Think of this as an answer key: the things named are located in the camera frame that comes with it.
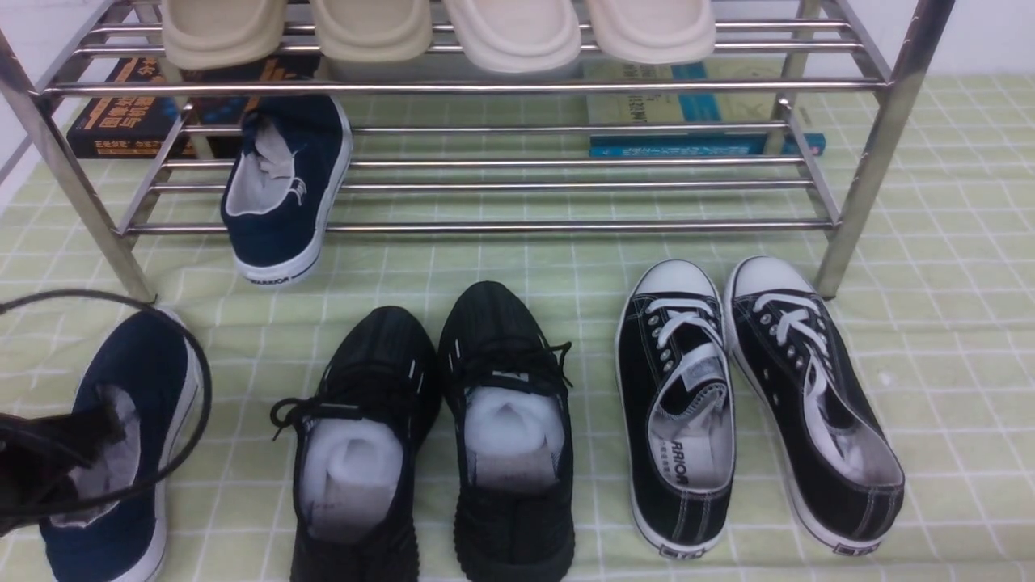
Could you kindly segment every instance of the white toe cap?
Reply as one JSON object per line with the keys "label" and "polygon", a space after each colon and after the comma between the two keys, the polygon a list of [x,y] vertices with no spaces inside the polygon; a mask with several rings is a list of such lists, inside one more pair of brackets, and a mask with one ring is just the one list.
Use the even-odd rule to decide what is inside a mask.
{"label": "white toe cap", "polygon": [[635,293],[696,293],[715,297],[715,287],[705,271],[688,261],[662,261],[647,271]]}
{"label": "white toe cap", "polygon": [[812,286],[791,263],[773,257],[752,257],[740,263],[731,282],[733,295],[753,295],[776,289],[815,293]]}

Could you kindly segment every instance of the slipper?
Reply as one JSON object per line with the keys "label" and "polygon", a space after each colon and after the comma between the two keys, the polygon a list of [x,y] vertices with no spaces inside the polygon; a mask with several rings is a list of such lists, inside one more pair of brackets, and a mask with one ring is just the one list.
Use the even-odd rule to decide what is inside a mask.
{"label": "slipper", "polygon": [[569,0],[443,0],[464,54],[495,72],[551,70],[582,50]]}
{"label": "slipper", "polygon": [[405,61],[432,43],[427,0],[309,0],[320,50],[331,59]]}
{"label": "slipper", "polygon": [[202,70],[257,61],[276,50],[288,0],[161,0],[166,56]]}
{"label": "slipper", "polygon": [[715,50],[711,0],[586,0],[600,50],[644,64],[704,60]]}

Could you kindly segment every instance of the book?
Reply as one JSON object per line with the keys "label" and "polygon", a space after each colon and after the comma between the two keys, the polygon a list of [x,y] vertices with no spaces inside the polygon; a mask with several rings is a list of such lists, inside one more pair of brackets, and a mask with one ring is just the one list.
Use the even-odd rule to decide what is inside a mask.
{"label": "book", "polygon": [[[205,71],[183,71],[183,80],[205,81],[277,81],[312,77],[319,57],[270,57],[253,63]],[[164,83],[155,59],[120,59],[108,76],[109,83]],[[236,124],[244,112],[254,108],[255,97],[202,97],[191,99],[202,124]],[[68,129],[66,137],[72,153],[87,158],[152,158],[179,116],[171,97],[99,97],[90,99]],[[240,137],[209,139],[216,157],[235,157],[241,148]],[[181,137],[170,157],[194,157],[194,147]]]}
{"label": "book", "polygon": [[[611,60],[583,65],[587,80],[679,80],[679,79],[775,79],[782,59],[715,58],[704,63],[680,65],[641,65]],[[772,113],[775,93],[653,93],[602,94],[587,97],[591,124],[600,123],[683,123],[766,121]],[[795,117],[805,133],[814,155],[826,149],[826,137],[812,130],[811,117],[801,104]],[[758,155],[765,149],[766,133],[674,134],[653,136],[590,136],[592,157],[628,156],[708,156]],[[797,145],[787,140],[785,154],[798,153]]]}

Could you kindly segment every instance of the rack leg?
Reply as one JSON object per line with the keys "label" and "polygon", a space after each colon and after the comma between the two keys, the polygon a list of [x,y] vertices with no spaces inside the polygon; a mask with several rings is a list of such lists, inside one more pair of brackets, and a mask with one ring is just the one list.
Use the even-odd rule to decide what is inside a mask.
{"label": "rack leg", "polygon": [[61,129],[54,124],[50,108],[36,93],[25,68],[14,56],[7,37],[0,31],[0,94],[10,105],[14,115],[25,127],[29,139],[39,150],[43,162],[54,173],[58,185],[68,197],[83,225],[89,231],[115,274],[132,297],[153,301],[144,272],[132,256],[132,251],[115,234],[115,225],[97,197],[89,178],[83,172]]}
{"label": "rack leg", "polygon": [[[145,24],[161,24],[161,18],[158,14],[158,7],[154,4],[136,4],[132,7],[134,12],[137,13],[137,19]],[[154,45],[161,45],[161,36],[148,37],[148,42]],[[161,71],[161,76],[166,78],[169,83],[182,83],[183,74],[180,71],[179,67],[169,62],[169,59],[159,57],[158,70]],[[176,103],[176,109],[179,111],[190,111],[187,106],[186,97],[173,97]],[[190,119],[191,122],[199,122],[198,115],[196,113],[189,113],[194,118]],[[198,159],[213,159],[215,154],[212,153],[212,145],[209,143],[208,138],[202,135],[194,134],[190,136],[190,145],[195,149],[195,157]]]}
{"label": "rack leg", "polygon": [[840,226],[830,239],[816,275],[816,288],[824,297],[832,298],[837,294],[954,3],[955,0],[917,2],[891,74],[891,85],[884,92],[884,100],[845,200]]}
{"label": "rack leg", "polygon": [[[796,18],[799,19],[816,19],[820,17],[821,0],[799,0],[798,2],[798,14]],[[799,30],[794,33],[794,38],[797,40],[811,40],[816,33],[811,30]],[[801,79],[805,76],[805,65],[808,63],[808,53],[790,53],[786,59],[783,59],[783,70],[780,72],[781,79]],[[776,100],[773,103],[773,111],[769,115],[770,119],[782,119],[785,106],[782,101],[790,104],[791,109],[794,109],[794,99],[796,95],[789,94],[776,95]],[[783,151],[785,135],[782,130],[774,130],[769,133],[769,137],[766,139],[766,155],[779,155]]]}

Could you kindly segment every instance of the navy blue canvas shoe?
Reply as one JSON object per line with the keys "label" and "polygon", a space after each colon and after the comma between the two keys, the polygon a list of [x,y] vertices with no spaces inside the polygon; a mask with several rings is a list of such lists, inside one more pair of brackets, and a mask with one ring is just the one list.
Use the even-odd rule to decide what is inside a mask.
{"label": "navy blue canvas shoe", "polygon": [[[125,438],[107,445],[93,466],[69,473],[79,498],[124,489],[166,466],[200,386],[197,356],[172,326],[141,312],[116,327],[83,376],[72,411],[114,403]],[[166,553],[165,483],[42,520],[39,532],[57,582],[154,580]]]}
{"label": "navy blue canvas shoe", "polygon": [[266,97],[241,129],[220,208],[237,270],[256,285],[297,283],[320,258],[352,153],[349,121],[328,95]]}

